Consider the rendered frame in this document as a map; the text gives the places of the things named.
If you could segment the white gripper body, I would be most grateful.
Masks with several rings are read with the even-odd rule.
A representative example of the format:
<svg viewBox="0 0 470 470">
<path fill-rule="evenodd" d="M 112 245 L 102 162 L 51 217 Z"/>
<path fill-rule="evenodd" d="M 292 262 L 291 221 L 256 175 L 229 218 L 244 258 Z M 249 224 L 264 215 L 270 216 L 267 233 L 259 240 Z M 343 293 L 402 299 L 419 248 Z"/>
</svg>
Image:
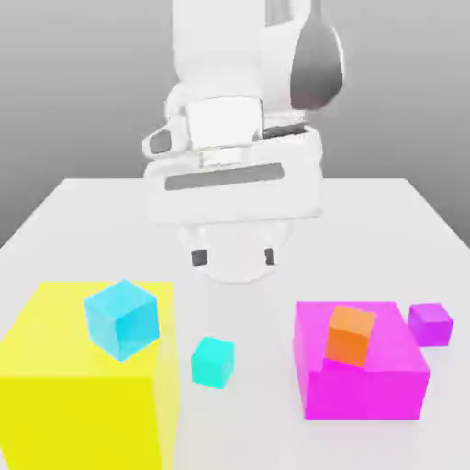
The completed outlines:
<svg viewBox="0 0 470 470">
<path fill-rule="evenodd" d="M 322 142 L 315 129 L 250 146 L 159 157 L 144 176 L 162 225 L 310 218 L 320 212 Z"/>
</svg>

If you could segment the small light blue cube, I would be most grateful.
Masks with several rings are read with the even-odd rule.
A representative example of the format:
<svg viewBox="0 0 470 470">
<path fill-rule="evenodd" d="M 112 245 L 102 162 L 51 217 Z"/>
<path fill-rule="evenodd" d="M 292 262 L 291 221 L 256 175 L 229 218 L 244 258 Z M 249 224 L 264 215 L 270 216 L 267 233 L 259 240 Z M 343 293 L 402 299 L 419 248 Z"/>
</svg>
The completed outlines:
<svg viewBox="0 0 470 470">
<path fill-rule="evenodd" d="M 158 299 L 121 280 L 84 300 L 90 339 L 124 362 L 160 338 Z"/>
</svg>

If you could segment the small turquoise cube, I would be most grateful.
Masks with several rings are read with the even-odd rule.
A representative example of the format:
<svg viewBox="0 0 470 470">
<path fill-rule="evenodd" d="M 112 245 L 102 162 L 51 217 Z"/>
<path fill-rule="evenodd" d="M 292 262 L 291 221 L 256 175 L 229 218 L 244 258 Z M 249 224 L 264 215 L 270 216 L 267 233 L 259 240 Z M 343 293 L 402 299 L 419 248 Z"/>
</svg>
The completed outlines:
<svg viewBox="0 0 470 470">
<path fill-rule="evenodd" d="M 191 356 L 191 376 L 196 384 L 223 389 L 234 369 L 234 343 L 204 337 Z"/>
</svg>

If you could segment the small orange cube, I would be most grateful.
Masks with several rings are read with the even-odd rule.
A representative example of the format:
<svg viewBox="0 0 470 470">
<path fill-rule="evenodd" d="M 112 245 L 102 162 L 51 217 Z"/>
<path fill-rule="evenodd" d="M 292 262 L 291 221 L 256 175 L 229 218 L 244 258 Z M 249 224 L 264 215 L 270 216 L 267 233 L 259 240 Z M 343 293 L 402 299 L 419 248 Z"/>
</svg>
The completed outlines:
<svg viewBox="0 0 470 470">
<path fill-rule="evenodd" d="M 338 305 L 328 325 L 325 358 L 363 367 L 374 324 L 374 313 Z"/>
</svg>

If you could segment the small purple cube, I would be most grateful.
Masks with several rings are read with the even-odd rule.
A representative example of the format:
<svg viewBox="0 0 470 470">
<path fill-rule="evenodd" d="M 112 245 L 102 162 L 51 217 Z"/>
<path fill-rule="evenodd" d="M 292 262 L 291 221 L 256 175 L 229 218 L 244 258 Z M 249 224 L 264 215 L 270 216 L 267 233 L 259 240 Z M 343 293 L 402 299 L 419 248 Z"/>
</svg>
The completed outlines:
<svg viewBox="0 0 470 470">
<path fill-rule="evenodd" d="M 420 347 L 448 346 L 453 319 L 440 303 L 413 304 L 409 307 L 408 327 Z"/>
</svg>

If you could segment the large magenta box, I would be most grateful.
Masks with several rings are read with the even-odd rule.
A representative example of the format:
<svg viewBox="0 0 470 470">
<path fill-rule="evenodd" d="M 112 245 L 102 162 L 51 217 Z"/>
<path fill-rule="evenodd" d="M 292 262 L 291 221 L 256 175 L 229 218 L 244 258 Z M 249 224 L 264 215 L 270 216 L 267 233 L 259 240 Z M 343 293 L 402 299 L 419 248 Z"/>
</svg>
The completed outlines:
<svg viewBox="0 0 470 470">
<path fill-rule="evenodd" d="M 345 301 L 375 313 L 363 367 L 325 357 L 327 331 L 339 301 L 298 301 L 293 353 L 307 420 L 417 420 L 430 378 L 397 304 Z"/>
</svg>

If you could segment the large yellow box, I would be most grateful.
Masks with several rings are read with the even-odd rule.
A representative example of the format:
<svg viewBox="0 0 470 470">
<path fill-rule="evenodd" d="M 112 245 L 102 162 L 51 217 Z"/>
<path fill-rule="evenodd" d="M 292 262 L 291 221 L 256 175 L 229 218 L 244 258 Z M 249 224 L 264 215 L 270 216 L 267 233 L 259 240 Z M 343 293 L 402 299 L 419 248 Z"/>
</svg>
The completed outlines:
<svg viewBox="0 0 470 470">
<path fill-rule="evenodd" d="M 119 362 L 88 334 L 99 282 L 44 282 L 0 341 L 0 450 L 8 470 L 172 470 L 180 410 L 174 289 L 161 336 Z"/>
</svg>

